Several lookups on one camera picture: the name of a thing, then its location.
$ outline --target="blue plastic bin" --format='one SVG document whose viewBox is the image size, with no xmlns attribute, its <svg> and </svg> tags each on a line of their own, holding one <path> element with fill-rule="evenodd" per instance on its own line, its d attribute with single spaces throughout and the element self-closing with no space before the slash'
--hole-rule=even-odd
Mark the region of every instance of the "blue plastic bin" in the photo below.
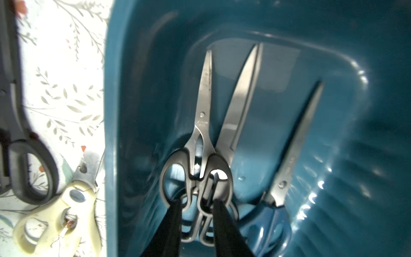
<svg viewBox="0 0 411 257">
<path fill-rule="evenodd" d="M 286 199 L 284 256 L 411 256 L 409 1 L 117 0 L 106 45 L 108 256 L 139 256 L 166 208 L 159 174 L 190 136 L 213 50 L 215 143 L 251 46 L 263 63 L 232 164 L 234 195 L 269 186 L 315 81 L 324 92 Z M 182 256 L 213 256 L 199 242 Z"/>
</svg>

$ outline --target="cream scissor handle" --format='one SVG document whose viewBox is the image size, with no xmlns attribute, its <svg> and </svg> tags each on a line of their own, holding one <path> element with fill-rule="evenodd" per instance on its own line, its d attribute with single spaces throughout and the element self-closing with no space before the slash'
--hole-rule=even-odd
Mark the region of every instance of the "cream scissor handle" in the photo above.
<svg viewBox="0 0 411 257">
<path fill-rule="evenodd" d="M 73 192 L 80 191 L 84 199 L 75 201 L 72 199 Z M 92 256 L 98 257 L 101 252 L 101 240 L 99 230 L 94 217 L 94 203 L 97 195 L 89 185 L 81 181 L 74 181 L 66 187 L 64 192 L 52 203 L 43 205 L 21 219 L 13 230 L 14 242 L 27 255 L 43 256 L 60 235 L 64 227 L 62 217 L 67 208 L 77 214 L 77 225 L 67 230 L 60 238 L 60 257 L 73 257 L 81 241 L 87 241 L 91 245 Z M 48 227 L 40 236 L 37 244 L 29 242 L 25 236 L 25 224 L 31 218 L 48 223 Z"/>
</svg>

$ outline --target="gray scissor handle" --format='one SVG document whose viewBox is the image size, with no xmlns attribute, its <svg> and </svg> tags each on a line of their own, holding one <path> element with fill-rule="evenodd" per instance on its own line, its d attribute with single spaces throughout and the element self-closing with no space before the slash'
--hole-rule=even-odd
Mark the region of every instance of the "gray scissor handle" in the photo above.
<svg viewBox="0 0 411 257">
<path fill-rule="evenodd" d="M 214 170 L 221 170 L 227 175 L 226 183 L 228 183 L 228 187 L 225 187 L 225 191 L 214 195 L 212 202 L 214 202 L 214 200 L 216 199 L 219 199 L 224 203 L 226 208 L 228 208 L 233 198 L 233 175 L 231 174 L 230 167 L 228 166 L 227 162 L 218 154 L 215 153 L 210 155 L 207 161 L 207 166 L 205 167 L 203 180 L 198 184 L 199 196 L 197 198 L 198 210 L 207 217 L 212 216 L 213 205 L 207 204 L 208 195 L 206 195 L 205 193 L 212 183 L 212 181 L 208 178 L 210 177 L 211 172 Z"/>
<path fill-rule="evenodd" d="M 59 177 L 57 166 L 47 148 L 39 140 L 18 140 L 8 146 L 9 172 L 14 194 L 28 204 L 41 205 L 53 198 L 57 192 Z M 27 154 L 33 154 L 42 164 L 48 180 L 45 195 L 29 184 Z"/>
<path fill-rule="evenodd" d="M 187 194 L 187 202 L 183 206 L 182 211 L 185 212 L 190 208 L 192 197 L 193 197 L 193 189 L 196 187 L 196 181 L 192 180 L 191 174 L 189 171 L 189 154 L 185 149 L 179 149 L 172 153 L 170 157 L 167 159 L 166 163 L 163 166 L 160 174 L 160 197 L 163 199 L 166 207 L 169 208 L 173 199 L 167 197 L 167 194 L 164 189 L 164 182 L 166 179 L 167 170 L 173 165 L 179 164 L 184 170 L 185 176 L 185 191 Z"/>
</svg>

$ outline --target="kitchen scissors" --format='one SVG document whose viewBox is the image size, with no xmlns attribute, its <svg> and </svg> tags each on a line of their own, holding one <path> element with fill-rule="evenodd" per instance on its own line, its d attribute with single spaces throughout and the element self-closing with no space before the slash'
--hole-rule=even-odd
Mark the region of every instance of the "kitchen scissors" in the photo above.
<svg viewBox="0 0 411 257">
<path fill-rule="evenodd" d="M 230 166 L 256 87 L 262 61 L 262 52 L 262 43 L 254 45 L 244 63 L 215 148 L 209 136 L 212 52 L 211 50 L 206 52 L 200 79 L 193 133 L 182 149 L 170 155 L 160 175 L 160 196 L 167 208 L 170 207 L 173 198 L 167 196 L 164 182 L 166 173 L 173 164 L 181 165 L 185 173 L 184 198 L 187 199 L 187 202 L 182 206 L 183 212 L 190 208 L 193 195 L 197 195 L 197 214 L 190 231 L 183 233 L 182 242 L 195 240 L 200 227 L 202 227 L 200 241 L 204 245 L 213 246 L 213 241 L 206 236 L 206 232 L 212 220 L 212 203 L 216 199 L 221 200 L 226 208 L 231 206 L 235 216 L 238 218 L 237 210 L 231 202 L 233 196 L 233 177 Z M 203 152 L 200 178 L 196 178 L 194 174 L 195 151 L 196 143 L 200 137 L 203 140 Z M 227 178 L 219 178 L 218 173 L 215 173 L 216 170 L 223 171 Z"/>
<path fill-rule="evenodd" d="M 238 228 L 247 238 L 247 245 L 256 257 L 280 256 L 291 240 L 292 230 L 284 206 L 285 198 L 293 179 L 294 164 L 300 156 L 304 137 L 314 117 L 323 88 L 322 82 L 316 83 L 270 189 L 263 196 L 262 201 L 239 222 Z M 274 246 L 270 246 L 270 238 L 277 225 L 282 225 L 281 238 Z"/>
<path fill-rule="evenodd" d="M 55 196 L 58 170 L 45 145 L 30 131 L 21 105 L 20 57 L 9 3 L 0 3 L 0 194 L 12 188 L 22 201 L 39 205 Z M 29 184 L 28 154 L 33 154 L 44 168 L 48 181 L 45 195 Z"/>
<path fill-rule="evenodd" d="M 93 257 L 101 252 L 101 239 L 94 216 L 94 205 L 99 186 L 104 181 L 104 124 L 100 124 L 87 146 L 81 164 L 73 174 L 73 181 L 64 192 L 49 204 L 40 206 L 22 218 L 13 229 L 13 239 L 25 254 L 43 256 L 53 240 L 60 239 L 60 257 L 73 257 L 80 240 L 91 244 Z M 77 215 L 76 225 L 65 220 L 68 209 Z M 37 244 L 31 243 L 25 235 L 26 222 L 31 219 L 47 222 L 48 226 Z"/>
</svg>

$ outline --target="white patterned tablecloth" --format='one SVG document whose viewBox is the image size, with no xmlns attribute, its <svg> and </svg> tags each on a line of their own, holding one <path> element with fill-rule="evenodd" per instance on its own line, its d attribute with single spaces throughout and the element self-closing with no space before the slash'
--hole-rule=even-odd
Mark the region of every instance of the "white patterned tablecloth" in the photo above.
<svg viewBox="0 0 411 257">
<path fill-rule="evenodd" d="M 104 121 L 103 65 L 106 30 L 113 0 L 14 0 L 21 54 L 23 105 L 32 130 L 49 148 L 59 168 L 61 192 L 71 181 L 93 132 Z M 30 181 L 47 187 L 40 162 L 30 158 Z M 13 191 L 0 196 L 0 257 L 25 256 L 15 246 L 13 226 L 36 206 Z M 106 256 L 104 186 L 95 216 Z M 38 236 L 46 224 L 26 229 Z M 59 238 L 44 256 L 58 256 Z M 76 256 L 89 256 L 81 242 Z"/>
</svg>

